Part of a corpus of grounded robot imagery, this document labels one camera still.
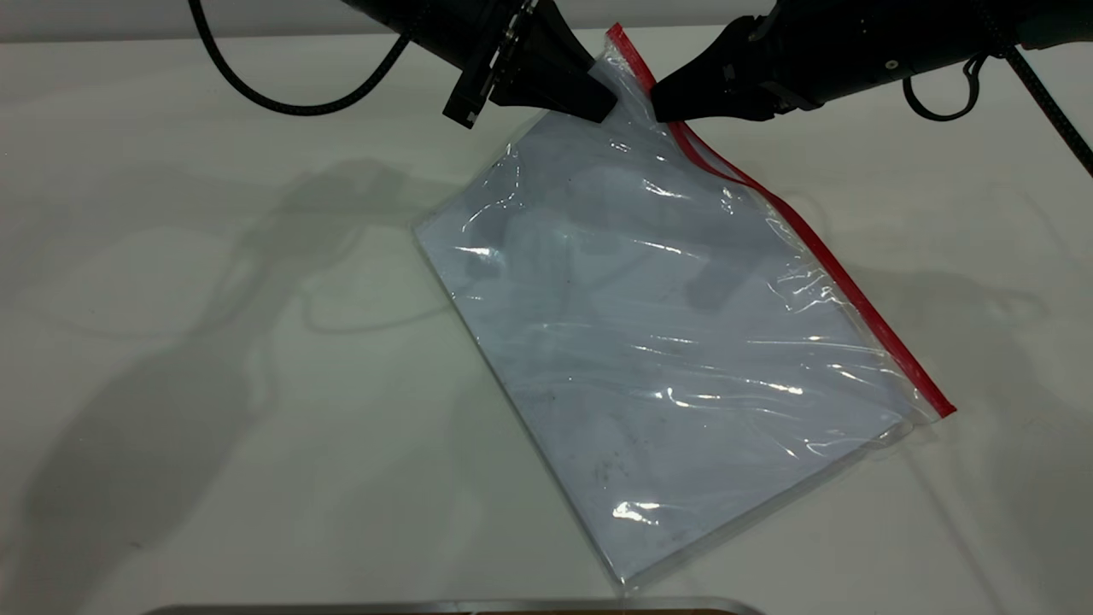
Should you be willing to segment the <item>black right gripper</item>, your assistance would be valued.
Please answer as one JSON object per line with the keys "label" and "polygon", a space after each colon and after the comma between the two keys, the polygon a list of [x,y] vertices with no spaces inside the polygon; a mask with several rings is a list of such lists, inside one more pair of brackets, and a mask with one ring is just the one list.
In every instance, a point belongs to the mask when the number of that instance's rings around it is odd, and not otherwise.
{"label": "black right gripper", "polygon": [[657,120],[773,120],[901,82],[914,113],[932,117],[913,76],[961,66],[963,117],[979,100],[988,55],[1015,42],[1021,1],[778,1],[738,17],[690,66],[653,86]]}

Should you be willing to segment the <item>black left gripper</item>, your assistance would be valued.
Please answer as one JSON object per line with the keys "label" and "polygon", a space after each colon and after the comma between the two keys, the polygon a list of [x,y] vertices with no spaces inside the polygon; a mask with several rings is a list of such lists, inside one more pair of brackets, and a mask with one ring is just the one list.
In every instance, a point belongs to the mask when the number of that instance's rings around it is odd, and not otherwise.
{"label": "black left gripper", "polygon": [[410,1],[412,39],[460,71],[442,113],[472,128],[487,100],[601,122],[618,95],[554,1]]}

